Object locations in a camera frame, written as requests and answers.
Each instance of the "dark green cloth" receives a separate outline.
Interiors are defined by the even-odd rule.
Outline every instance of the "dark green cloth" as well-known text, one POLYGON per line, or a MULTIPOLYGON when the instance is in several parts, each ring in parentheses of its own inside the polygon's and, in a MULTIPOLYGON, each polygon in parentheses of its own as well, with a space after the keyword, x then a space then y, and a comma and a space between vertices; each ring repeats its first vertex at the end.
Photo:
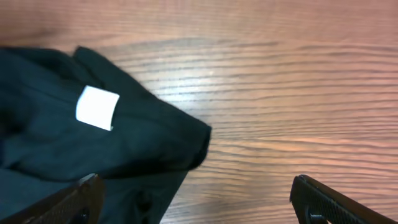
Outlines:
POLYGON ((0 49, 0 219, 90 173, 105 179, 99 223, 158 223, 211 128, 96 52, 0 49), (77 121, 86 85, 120 95, 112 131, 77 121))

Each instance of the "folded cloth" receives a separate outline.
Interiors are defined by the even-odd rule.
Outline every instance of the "folded cloth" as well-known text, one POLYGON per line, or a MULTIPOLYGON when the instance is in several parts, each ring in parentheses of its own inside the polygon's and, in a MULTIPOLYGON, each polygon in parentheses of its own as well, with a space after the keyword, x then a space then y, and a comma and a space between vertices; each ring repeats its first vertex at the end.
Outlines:
MULTIPOLYGON (((41 189, 97 173, 106 184, 99 223, 158 223, 187 172, 205 159, 208 125, 159 100, 90 49, 79 47, 70 57, 4 48, 0 71, 0 85, 7 87, 0 91, 0 113, 10 116, 0 119, 0 169, 15 179, 0 191, 13 190, 18 180, 31 183, 26 207, 37 195, 53 193, 41 189), (87 85, 120 95, 111 131, 76 120, 87 85)), ((20 200, 13 206, 7 194, 0 196, 0 218, 23 209, 20 200)))

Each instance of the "brown wooden floor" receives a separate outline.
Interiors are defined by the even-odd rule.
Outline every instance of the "brown wooden floor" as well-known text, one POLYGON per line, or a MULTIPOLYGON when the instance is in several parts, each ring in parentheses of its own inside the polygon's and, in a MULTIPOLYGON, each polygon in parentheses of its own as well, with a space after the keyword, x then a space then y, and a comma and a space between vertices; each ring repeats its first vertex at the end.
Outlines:
POLYGON ((92 47, 214 127, 207 160, 164 223, 297 223, 298 174, 398 220, 397 9, 395 0, 0 0, 0 44, 92 47))

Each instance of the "cloth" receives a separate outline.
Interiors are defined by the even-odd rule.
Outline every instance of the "cloth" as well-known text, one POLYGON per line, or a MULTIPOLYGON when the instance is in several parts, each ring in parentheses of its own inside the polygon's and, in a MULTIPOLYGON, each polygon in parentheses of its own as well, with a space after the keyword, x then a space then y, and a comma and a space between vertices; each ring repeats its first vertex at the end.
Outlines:
POLYGON ((96 52, 0 49, 0 219, 87 174, 105 180, 99 223, 159 223, 211 128, 96 52), (111 131, 77 121, 86 85, 120 95, 111 131))

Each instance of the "white square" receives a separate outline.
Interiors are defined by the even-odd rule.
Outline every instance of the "white square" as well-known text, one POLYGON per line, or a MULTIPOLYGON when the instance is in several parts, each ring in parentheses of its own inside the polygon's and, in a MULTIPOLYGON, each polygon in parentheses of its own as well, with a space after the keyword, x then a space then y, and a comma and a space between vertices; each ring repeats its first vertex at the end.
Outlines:
POLYGON ((86 86, 76 105, 78 121, 112 130, 112 117, 119 95, 92 86, 86 86))

